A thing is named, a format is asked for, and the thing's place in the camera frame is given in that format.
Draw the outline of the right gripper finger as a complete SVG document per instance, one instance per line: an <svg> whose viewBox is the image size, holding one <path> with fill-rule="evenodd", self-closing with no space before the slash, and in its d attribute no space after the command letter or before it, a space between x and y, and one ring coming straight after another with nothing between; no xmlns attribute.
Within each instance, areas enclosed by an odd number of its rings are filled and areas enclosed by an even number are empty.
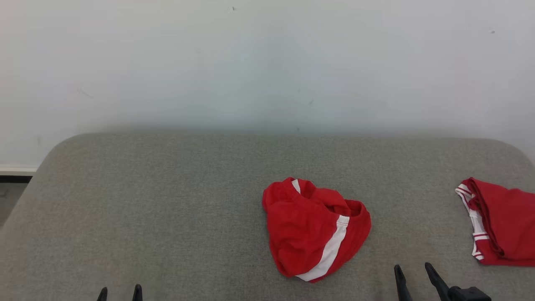
<svg viewBox="0 0 535 301"><path fill-rule="evenodd" d="M406 284L406 278L400 265L394 266L394 276L396 281L396 290L399 301L412 301Z"/></svg>
<svg viewBox="0 0 535 301"><path fill-rule="evenodd" d="M441 278L438 272L434 269L433 265L429 262L425 263L425 270L431 284L436 288L441 301L450 301L448 296L449 287L445 281Z"/></svg>

